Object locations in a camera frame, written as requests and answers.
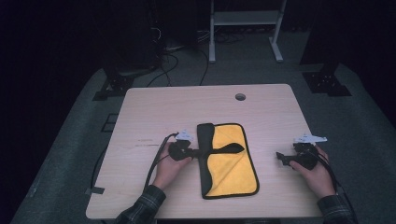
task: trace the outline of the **wooden tabletop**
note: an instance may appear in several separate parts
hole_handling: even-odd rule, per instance
[[[236,94],[246,99],[235,99]],[[199,167],[192,161],[165,190],[156,218],[319,217],[316,196],[303,178],[276,159],[294,155],[293,139],[310,133],[289,85],[166,87],[128,90],[95,186],[88,218],[115,218],[141,195],[165,136],[186,129],[198,148],[200,123],[241,124],[260,191],[253,196],[204,200]]]

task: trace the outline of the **white shelf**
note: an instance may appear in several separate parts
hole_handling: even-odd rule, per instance
[[[214,13],[214,25],[276,24],[279,11],[227,11]]]

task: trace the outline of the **plaid sleeve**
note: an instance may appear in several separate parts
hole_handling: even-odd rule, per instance
[[[318,207],[323,214],[325,224],[355,223],[347,204],[338,195],[331,195],[320,199],[318,201]]]
[[[162,190],[150,185],[134,203],[116,218],[117,224],[146,224],[150,223],[166,196]]]

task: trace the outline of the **person's right hand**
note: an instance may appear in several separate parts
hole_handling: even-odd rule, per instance
[[[323,155],[326,160],[329,160],[326,152],[324,152],[318,146],[316,146],[316,148],[319,154]],[[329,172],[320,162],[318,162],[318,164],[312,170],[305,169],[296,161],[291,161],[290,166],[294,170],[300,172],[300,174],[305,178],[308,187],[314,191],[318,198],[321,199],[335,194],[335,189],[332,186],[332,178],[330,177]]]

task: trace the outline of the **hole in table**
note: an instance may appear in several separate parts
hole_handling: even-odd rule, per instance
[[[237,93],[235,95],[235,99],[238,100],[238,101],[244,101],[246,98],[247,97],[246,97],[246,95],[244,93]]]

